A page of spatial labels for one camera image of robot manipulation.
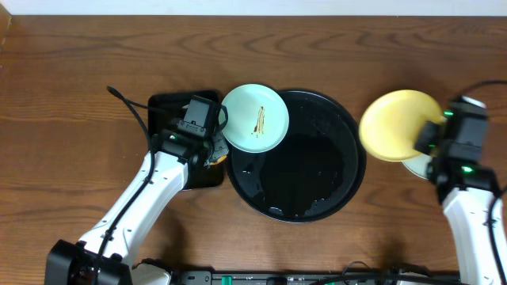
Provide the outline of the yellow plate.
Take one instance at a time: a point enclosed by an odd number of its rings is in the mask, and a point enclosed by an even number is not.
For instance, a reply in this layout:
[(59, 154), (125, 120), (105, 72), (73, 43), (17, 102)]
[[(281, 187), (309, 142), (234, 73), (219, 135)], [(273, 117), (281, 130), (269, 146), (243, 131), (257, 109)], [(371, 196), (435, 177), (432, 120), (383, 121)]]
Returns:
[(421, 154), (415, 143), (426, 122), (438, 124), (442, 118), (440, 105), (428, 94), (396, 90), (368, 106), (359, 124), (360, 141), (373, 157), (402, 162)]

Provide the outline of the yellow and green sponge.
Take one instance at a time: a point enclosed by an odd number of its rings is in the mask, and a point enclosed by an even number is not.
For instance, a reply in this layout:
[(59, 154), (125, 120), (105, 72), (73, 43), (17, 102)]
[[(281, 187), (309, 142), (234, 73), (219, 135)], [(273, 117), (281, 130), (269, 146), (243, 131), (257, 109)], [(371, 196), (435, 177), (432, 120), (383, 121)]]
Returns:
[(223, 162), (226, 158), (227, 158), (227, 156), (226, 156), (226, 155), (224, 155), (224, 156), (222, 156), (222, 157), (220, 157), (220, 158), (217, 158), (216, 160), (212, 160), (212, 161), (210, 161), (210, 163), (209, 163), (209, 164), (210, 164), (210, 165), (218, 165), (218, 164), (222, 163), (222, 162)]

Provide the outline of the light blue plate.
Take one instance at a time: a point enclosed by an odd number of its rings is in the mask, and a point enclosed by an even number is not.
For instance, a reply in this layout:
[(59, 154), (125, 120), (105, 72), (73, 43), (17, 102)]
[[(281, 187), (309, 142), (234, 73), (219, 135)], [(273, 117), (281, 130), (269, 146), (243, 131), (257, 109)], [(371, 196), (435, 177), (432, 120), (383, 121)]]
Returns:
[(276, 147), (288, 133), (288, 107), (273, 89), (246, 84), (231, 90), (222, 101), (227, 110), (219, 114), (224, 138), (247, 153), (263, 153)]
[(427, 154), (420, 154), (417, 157), (402, 161), (402, 164), (415, 176), (421, 179), (428, 179), (427, 167), (432, 157)]

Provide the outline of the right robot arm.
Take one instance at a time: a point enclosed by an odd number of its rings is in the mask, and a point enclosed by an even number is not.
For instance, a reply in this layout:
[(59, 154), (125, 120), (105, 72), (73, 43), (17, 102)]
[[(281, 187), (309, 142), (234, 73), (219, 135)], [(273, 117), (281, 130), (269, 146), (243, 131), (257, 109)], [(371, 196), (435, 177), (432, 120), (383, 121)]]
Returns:
[(427, 179), (436, 187), (452, 229), (460, 280), (506, 283), (506, 236), (495, 172), (480, 165), (483, 135), (469, 127), (425, 122), (414, 149), (430, 156)]

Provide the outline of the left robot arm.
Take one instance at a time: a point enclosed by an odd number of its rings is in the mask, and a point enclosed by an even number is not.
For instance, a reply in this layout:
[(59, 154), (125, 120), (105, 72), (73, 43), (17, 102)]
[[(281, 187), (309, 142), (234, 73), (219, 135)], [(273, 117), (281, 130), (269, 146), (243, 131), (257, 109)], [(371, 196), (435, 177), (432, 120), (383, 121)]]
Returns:
[(59, 240), (48, 254), (46, 284), (169, 284), (172, 272), (156, 260), (136, 264), (162, 210), (186, 185), (191, 168), (228, 155), (221, 132), (195, 140), (163, 130), (153, 135), (134, 180), (92, 230), (78, 242)]

